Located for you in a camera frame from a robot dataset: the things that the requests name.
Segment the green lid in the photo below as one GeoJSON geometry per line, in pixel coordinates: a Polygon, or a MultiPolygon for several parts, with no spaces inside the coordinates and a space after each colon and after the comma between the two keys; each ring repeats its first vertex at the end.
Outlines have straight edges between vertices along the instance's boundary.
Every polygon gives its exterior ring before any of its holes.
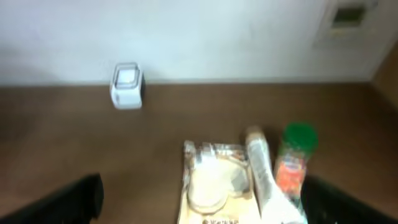
{"type": "Polygon", "coordinates": [[[307,123],[290,123],[284,131],[284,142],[294,149],[312,154],[318,146],[318,136],[314,128],[307,123]]]}

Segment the spice jar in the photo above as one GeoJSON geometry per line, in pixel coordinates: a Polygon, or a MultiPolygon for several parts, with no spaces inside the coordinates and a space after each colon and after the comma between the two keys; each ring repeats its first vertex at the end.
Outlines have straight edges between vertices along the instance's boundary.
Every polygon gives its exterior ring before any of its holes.
{"type": "Polygon", "coordinates": [[[307,162],[318,146],[315,130],[306,123],[290,123],[283,133],[275,162],[275,180],[291,200],[300,199],[307,162]]]}

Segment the white wall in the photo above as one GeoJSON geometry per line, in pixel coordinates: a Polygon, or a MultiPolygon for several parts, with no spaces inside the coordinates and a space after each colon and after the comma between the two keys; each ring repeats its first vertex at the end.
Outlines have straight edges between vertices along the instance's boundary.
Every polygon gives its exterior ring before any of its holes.
{"type": "Polygon", "coordinates": [[[0,84],[107,83],[132,60],[152,81],[369,80],[398,1],[381,0],[371,44],[345,50],[313,47],[326,1],[0,0],[0,84]]]}

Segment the black object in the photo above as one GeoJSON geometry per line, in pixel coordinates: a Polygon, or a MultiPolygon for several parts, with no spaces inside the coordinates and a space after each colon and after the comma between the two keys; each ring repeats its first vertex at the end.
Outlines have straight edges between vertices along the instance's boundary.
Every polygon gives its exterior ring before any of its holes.
{"type": "Polygon", "coordinates": [[[398,224],[316,177],[305,178],[301,197],[308,224],[398,224]]]}
{"type": "Polygon", "coordinates": [[[100,215],[103,199],[100,175],[88,175],[2,218],[0,224],[87,224],[100,215]]]}

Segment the small white box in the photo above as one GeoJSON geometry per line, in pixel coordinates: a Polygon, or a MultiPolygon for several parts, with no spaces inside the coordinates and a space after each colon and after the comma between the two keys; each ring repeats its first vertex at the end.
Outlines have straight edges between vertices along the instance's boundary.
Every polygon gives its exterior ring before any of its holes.
{"type": "Polygon", "coordinates": [[[111,99],[119,110],[142,107],[143,74],[136,63],[116,65],[111,81],[111,99]]]}

